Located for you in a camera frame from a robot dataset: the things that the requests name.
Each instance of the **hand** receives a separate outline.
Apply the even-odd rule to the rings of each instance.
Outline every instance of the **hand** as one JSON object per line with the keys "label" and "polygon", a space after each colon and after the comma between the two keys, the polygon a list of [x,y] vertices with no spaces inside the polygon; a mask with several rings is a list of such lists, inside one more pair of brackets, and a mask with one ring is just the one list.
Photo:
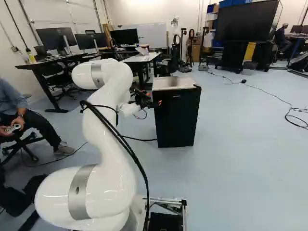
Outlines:
{"label": "hand", "polygon": [[21,128],[20,128],[19,130],[21,131],[22,129],[24,129],[24,125],[25,125],[24,118],[22,118],[21,116],[17,117],[16,119],[14,119],[14,120],[11,122],[11,127],[12,127],[14,124],[20,124]]}
{"label": "hand", "polygon": [[12,135],[13,135],[13,133],[7,133],[7,132],[4,131],[4,130],[7,129],[7,128],[10,128],[10,127],[7,127],[7,126],[0,126],[0,136],[9,137],[9,136],[12,136]]}

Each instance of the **sneaker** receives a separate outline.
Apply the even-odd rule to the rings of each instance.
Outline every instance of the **sneaker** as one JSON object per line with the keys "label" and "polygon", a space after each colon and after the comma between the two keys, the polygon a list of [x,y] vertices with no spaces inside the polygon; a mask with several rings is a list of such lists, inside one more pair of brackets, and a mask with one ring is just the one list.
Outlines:
{"label": "sneaker", "polygon": [[67,147],[67,146],[63,146],[63,145],[59,145],[58,150],[53,152],[53,154],[55,155],[71,155],[73,154],[75,151],[74,148],[71,147]]}

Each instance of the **large tv screen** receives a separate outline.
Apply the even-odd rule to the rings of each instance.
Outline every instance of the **large tv screen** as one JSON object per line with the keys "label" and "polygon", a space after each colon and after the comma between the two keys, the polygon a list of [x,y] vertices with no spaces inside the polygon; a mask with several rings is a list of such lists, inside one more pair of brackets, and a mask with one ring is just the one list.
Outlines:
{"label": "large tv screen", "polygon": [[267,0],[220,8],[215,40],[267,41],[277,6],[277,0]]}

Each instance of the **wall outlet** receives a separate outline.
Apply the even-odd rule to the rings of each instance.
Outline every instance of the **wall outlet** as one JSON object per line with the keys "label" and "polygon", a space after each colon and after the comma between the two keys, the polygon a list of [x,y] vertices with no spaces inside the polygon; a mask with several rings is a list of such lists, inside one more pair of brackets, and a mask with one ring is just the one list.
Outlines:
{"label": "wall outlet", "polygon": [[12,49],[12,51],[14,52],[14,53],[16,53],[16,52],[18,52],[18,48],[17,47],[11,47],[11,49]]}

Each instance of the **silver metal ring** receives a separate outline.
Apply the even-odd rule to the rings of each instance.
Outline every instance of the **silver metal ring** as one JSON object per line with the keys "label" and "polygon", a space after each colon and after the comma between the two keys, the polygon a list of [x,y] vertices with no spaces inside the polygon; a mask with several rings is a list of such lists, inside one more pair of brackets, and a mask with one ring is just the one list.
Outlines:
{"label": "silver metal ring", "polygon": [[74,220],[91,219],[86,208],[86,188],[96,165],[83,166],[74,176],[68,192],[68,209]]}
{"label": "silver metal ring", "polygon": [[103,75],[102,75],[101,64],[93,63],[91,65],[91,75],[92,75],[93,82],[98,89],[105,85]]}

